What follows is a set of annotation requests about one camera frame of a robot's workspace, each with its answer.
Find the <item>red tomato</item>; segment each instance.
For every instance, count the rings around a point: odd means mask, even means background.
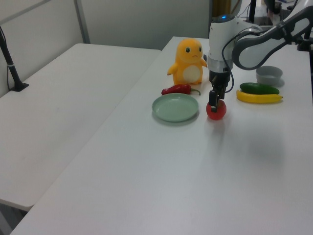
[[[212,120],[220,120],[224,117],[226,114],[226,105],[224,101],[219,100],[217,104],[217,112],[214,113],[211,111],[211,105],[209,103],[206,105],[206,113]]]

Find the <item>red chili pepper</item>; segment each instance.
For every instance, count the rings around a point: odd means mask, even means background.
[[[183,93],[183,94],[190,94],[191,92],[199,92],[199,95],[201,95],[200,91],[191,88],[189,84],[177,84],[170,88],[164,89],[162,91],[162,95],[164,94],[170,94],[170,93]]]

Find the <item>small bowl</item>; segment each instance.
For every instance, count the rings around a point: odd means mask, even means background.
[[[283,75],[283,71],[274,66],[262,66],[255,72],[258,83],[270,86],[278,84]]]

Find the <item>yellow duck toy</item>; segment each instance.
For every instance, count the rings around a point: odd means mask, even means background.
[[[203,69],[207,67],[202,59],[201,43],[192,38],[182,40],[177,46],[175,63],[167,75],[173,75],[174,84],[199,84],[202,82]]]

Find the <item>light green plate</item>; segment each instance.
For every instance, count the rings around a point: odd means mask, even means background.
[[[185,121],[198,111],[198,102],[187,94],[172,93],[162,95],[152,104],[155,115],[164,121]]]

